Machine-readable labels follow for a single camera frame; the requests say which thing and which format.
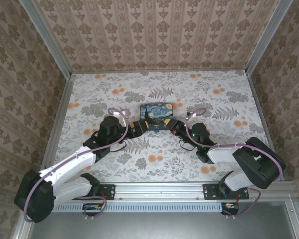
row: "table surface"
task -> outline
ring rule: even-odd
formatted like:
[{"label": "table surface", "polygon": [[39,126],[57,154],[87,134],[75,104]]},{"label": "table surface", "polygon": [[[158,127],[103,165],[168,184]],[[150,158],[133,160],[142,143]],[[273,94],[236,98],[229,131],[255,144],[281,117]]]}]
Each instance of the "table surface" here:
[{"label": "table surface", "polygon": [[[185,122],[187,110],[207,108],[189,126],[203,122],[216,143],[267,139],[245,72],[151,72],[72,75],[74,87],[62,128],[56,161],[72,154],[98,130],[107,108],[130,113],[139,120],[140,105],[146,102],[173,104],[174,118]],[[112,151],[122,145],[111,148]],[[235,163],[203,164],[194,151],[180,148],[170,131],[148,131],[127,140],[127,147],[110,153],[93,165],[90,173],[101,182],[174,182],[219,180]]]}]

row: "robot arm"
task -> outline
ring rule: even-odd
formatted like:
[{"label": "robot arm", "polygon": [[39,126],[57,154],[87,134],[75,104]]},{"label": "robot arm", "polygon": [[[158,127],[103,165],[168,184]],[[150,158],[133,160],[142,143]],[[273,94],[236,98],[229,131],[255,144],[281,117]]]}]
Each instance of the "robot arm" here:
[{"label": "robot arm", "polygon": [[[145,121],[137,121],[132,125],[127,125],[127,127],[126,138],[135,138],[142,135],[147,130],[148,125]],[[126,128],[119,124],[119,120],[116,117],[106,116],[100,124],[99,131],[93,133],[83,143],[83,146],[72,155],[38,173],[33,170],[27,172],[21,182],[14,203],[24,210],[30,191],[43,177],[46,178],[35,188],[27,207],[27,215],[34,222],[40,222],[45,219],[54,206],[79,196],[97,195],[100,182],[92,175],[85,173],[74,181],[71,181],[71,178],[86,167],[92,166],[110,152],[109,147],[94,152],[91,152],[91,149],[110,145],[120,140],[125,130]]]},{"label": "robot arm", "polygon": [[[261,189],[266,189],[279,175],[279,170],[274,162],[269,158],[246,147],[201,147],[191,141],[186,133],[185,124],[179,120],[167,119],[165,124],[168,126],[172,134],[178,136],[184,142],[191,144],[197,148],[196,155],[203,163],[219,163],[232,162],[238,163],[240,170],[229,172],[220,181],[217,192],[221,198],[228,198],[236,195],[236,191],[255,185]],[[189,129],[191,137],[200,144],[214,146],[215,143],[210,140],[209,132],[203,123],[195,124]],[[246,145],[261,149],[265,153],[271,155],[282,170],[285,169],[285,163],[271,149],[263,144],[257,138],[250,138],[245,142]]]}]

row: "starry night picture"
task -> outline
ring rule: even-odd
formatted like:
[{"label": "starry night picture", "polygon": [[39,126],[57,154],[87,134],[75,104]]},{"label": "starry night picture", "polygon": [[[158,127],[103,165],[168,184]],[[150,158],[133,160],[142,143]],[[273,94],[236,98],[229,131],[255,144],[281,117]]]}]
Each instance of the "starry night picture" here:
[{"label": "starry night picture", "polygon": [[149,125],[158,124],[160,130],[166,130],[165,119],[173,119],[173,105],[171,103],[147,103],[140,107],[140,120]]}]

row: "gray floor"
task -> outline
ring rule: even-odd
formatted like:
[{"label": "gray floor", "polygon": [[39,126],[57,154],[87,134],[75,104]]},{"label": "gray floor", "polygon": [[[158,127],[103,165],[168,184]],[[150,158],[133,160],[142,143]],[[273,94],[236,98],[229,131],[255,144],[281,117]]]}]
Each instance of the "gray floor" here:
[{"label": "gray floor", "polygon": [[242,217],[220,213],[54,213],[30,239],[294,239],[284,203],[257,203]]}]

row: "wall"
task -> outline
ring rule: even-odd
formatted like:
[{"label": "wall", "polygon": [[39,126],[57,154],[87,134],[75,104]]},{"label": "wall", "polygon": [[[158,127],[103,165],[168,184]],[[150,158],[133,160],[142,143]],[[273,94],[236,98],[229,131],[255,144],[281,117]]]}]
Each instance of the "wall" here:
[{"label": "wall", "polygon": [[277,0],[35,0],[72,71],[243,69]]},{"label": "wall", "polygon": [[40,168],[65,79],[17,0],[0,0],[0,239],[19,211],[25,172]]},{"label": "wall", "polygon": [[269,132],[299,198],[299,0],[284,17],[252,74]]}]

